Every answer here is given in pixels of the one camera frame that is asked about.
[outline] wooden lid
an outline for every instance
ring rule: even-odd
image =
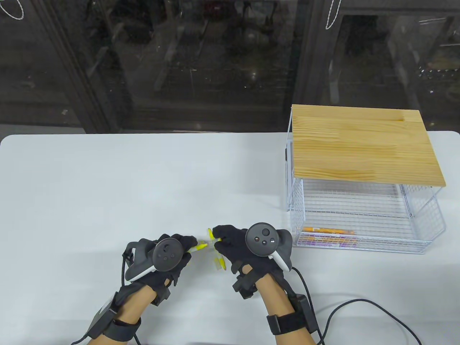
[[[299,178],[444,187],[418,110],[292,105]]]

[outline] pencil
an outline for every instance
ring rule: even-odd
[[[340,229],[325,229],[325,228],[311,228],[305,227],[306,232],[321,232],[323,234],[337,234],[337,235],[354,235],[355,232],[351,230],[340,230]]]
[[[315,236],[308,236],[308,237],[301,237],[300,240],[302,241],[315,241],[315,242],[329,242],[329,243],[356,243],[355,239],[349,238],[332,238],[332,237],[315,237]]]

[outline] cable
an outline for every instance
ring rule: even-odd
[[[310,291],[308,290],[307,283],[305,282],[304,277],[302,276],[302,274],[300,273],[300,271],[297,268],[295,268],[293,266],[292,269],[297,272],[297,274],[299,275],[300,280],[302,281],[302,284],[304,285],[305,291],[307,292],[307,298],[308,298],[308,303],[310,304],[311,312],[313,313],[313,315],[316,318],[315,308],[313,308],[313,301],[311,300]],[[318,328],[318,335],[319,335],[321,340],[317,345],[320,345],[321,343],[322,343],[322,345],[326,345],[324,343],[324,336],[321,334],[321,331],[319,330],[319,328]]]
[[[299,272],[299,270],[295,267],[292,268],[294,271],[297,272],[297,274],[299,275],[303,285],[304,285],[304,288],[305,288],[305,291],[307,292],[307,297],[308,297],[308,301],[310,303],[310,307],[311,307],[311,311],[313,312],[313,314],[315,314],[315,311],[313,309],[313,303],[311,301],[311,297],[310,297],[310,292],[308,291],[308,287],[307,287],[307,284],[305,283],[305,280],[304,278],[302,277],[302,274]],[[395,320],[396,322],[398,322],[401,326],[403,326],[405,329],[407,329],[409,331],[409,333],[414,337],[414,339],[417,341],[417,343],[419,345],[422,345],[422,342],[420,341],[419,337],[417,337],[417,335],[414,333],[414,331],[412,329],[410,329],[404,322],[402,322],[401,320],[399,320],[396,316],[394,316],[393,314],[391,314],[389,311],[387,311],[386,309],[384,309],[383,307],[381,307],[380,305],[378,305],[377,303],[369,300],[369,299],[364,299],[364,298],[357,298],[357,299],[351,299],[347,302],[344,302],[342,304],[340,304],[337,308],[335,308],[330,314],[329,314],[329,317],[328,317],[328,321],[326,322],[326,327],[324,328],[324,334],[321,335],[321,332],[318,331],[318,334],[320,336],[320,340],[319,342],[317,343],[317,345],[320,345],[320,344],[324,344],[324,338],[326,338],[326,334],[328,332],[328,329],[329,329],[329,324],[331,323],[331,319],[332,317],[334,316],[334,314],[342,307],[350,304],[350,303],[354,303],[354,302],[367,302],[367,303],[370,303],[374,306],[376,306],[377,308],[379,308],[381,311],[383,311],[385,314],[387,314],[389,317],[391,317],[393,320]]]
[[[70,345],[77,345],[77,344],[81,343],[83,340],[86,339],[87,336],[88,336],[88,333],[85,333],[84,336],[82,336],[82,337],[81,337],[80,339],[78,339],[77,341],[74,341],[74,342],[73,342],[72,344],[70,344]]]
[[[136,334],[134,334],[134,340],[136,341],[137,345],[141,345],[141,342],[139,341],[139,338]]]

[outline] yellow toy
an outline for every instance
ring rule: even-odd
[[[213,231],[210,228],[208,228],[207,231],[208,231],[210,240],[209,241],[203,241],[203,240],[198,241],[198,245],[195,246],[195,247],[192,247],[189,250],[189,253],[197,252],[197,251],[203,250],[203,249],[205,249],[207,247],[214,247],[214,243],[216,243],[218,241],[221,241],[220,238],[215,238],[214,237]],[[217,253],[216,257],[214,258],[214,262],[216,264],[217,269],[218,270],[220,270],[220,269],[227,270],[227,266],[225,265],[224,257],[222,256],[222,254],[219,253],[214,248],[213,248],[213,250]]]

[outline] wire cage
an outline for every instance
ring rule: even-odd
[[[286,149],[294,245],[423,253],[446,228],[429,186],[295,178]]]

